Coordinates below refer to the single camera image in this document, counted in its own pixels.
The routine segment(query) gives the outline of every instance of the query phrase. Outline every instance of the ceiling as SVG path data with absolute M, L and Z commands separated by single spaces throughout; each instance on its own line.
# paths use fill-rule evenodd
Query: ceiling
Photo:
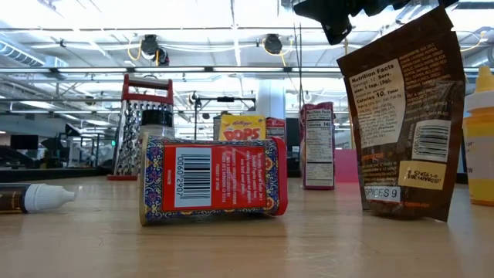
M 479 6 L 460 1 L 460 5 L 448 10 L 463 49 L 465 66 L 492 66 L 494 62 L 494 10 L 490 4 L 485 2 Z M 302 45 L 302 57 L 298 57 L 301 66 L 332 67 L 337 66 L 336 60 L 345 51 L 351 52 L 365 46 L 398 28 L 396 18 L 402 17 L 402 12 L 387 8 L 371 18 L 362 13 L 351 18 L 354 29 L 347 37 L 348 48 L 345 49 L 343 43 L 329 46 L 320 24 L 295 16 L 289 1 L 15 0 L 2 2 L 0 42 L 11 43 L 43 61 L 56 57 L 62 65 L 70 67 L 154 66 L 143 56 L 134 59 L 138 56 L 139 41 L 144 35 L 155 34 L 160 46 L 167 51 L 170 66 L 296 67 L 299 64 L 294 47 L 296 38 Z M 412 13 L 404 16 L 409 20 L 419 15 Z M 262 47 L 263 39 L 270 33 L 279 35 L 285 64 L 281 56 L 271 56 Z M 26 65 L 0 56 L 0 67 L 23 66 Z M 291 79 L 268 73 L 161 73 L 155 76 L 174 81 L 178 110 L 191 109 L 186 101 L 194 91 L 203 97 L 255 97 L 259 79 L 266 78 L 284 79 L 286 109 L 295 112 L 299 109 L 296 94 L 300 79 L 296 74 L 292 74 Z M 61 80 L 41 74 L 2 75 L 0 86 L 3 90 L 0 90 L 0 96 L 49 99 L 59 97 L 62 92 L 62 96 L 68 98 L 119 98 L 121 94 L 122 74 L 73 73 L 64 77 Z M 303 90 L 308 93 L 306 101 L 309 103 L 333 101 L 336 109 L 347 110 L 344 84 L 337 74 L 304 73 Z M 71 110 L 118 109 L 118 103 L 98 103 L 97 108 L 88 107 L 85 103 L 57 104 L 58 107 L 60 105 Z M 16 107 L 20 110 L 33 108 L 22 103 L 17 103 Z M 242 103 L 230 103 L 228 106 L 210 103 L 206 108 L 214 111 L 244 110 L 246 106 Z M 115 115 L 115 119 L 106 120 L 114 123 L 116 119 Z

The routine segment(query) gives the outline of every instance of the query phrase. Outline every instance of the barcode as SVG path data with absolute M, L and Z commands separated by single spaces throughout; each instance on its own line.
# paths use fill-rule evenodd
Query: barcode
M 446 162 L 451 121 L 423 120 L 415 127 L 411 158 Z
M 177 147 L 175 208 L 211 206 L 211 148 Z

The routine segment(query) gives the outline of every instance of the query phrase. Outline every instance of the pops logo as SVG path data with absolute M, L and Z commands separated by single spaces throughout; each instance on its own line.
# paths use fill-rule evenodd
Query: pops logo
M 259 139 L 260 128 L 244 128 L 243 130 L 223 131 L 227 141 Z

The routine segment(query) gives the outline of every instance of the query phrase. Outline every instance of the wooden table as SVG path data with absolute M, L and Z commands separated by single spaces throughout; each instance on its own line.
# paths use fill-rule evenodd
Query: wooden table
M 277 219 L 141 227 L 137 186 L 47 181 L 80 190 L 50 213 L 0 215 L 0 277 L 493 277 L 494 208 L 455 190 L 449 223 L 363 213 L 357 185 L 289 181 Z

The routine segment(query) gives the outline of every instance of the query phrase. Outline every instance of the brown snack bag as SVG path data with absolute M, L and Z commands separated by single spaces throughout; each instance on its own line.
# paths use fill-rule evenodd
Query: brown snack bag
M 440 6 L 338 59 L 365 209 L 448 220 L 465 99 L 452 27 Z

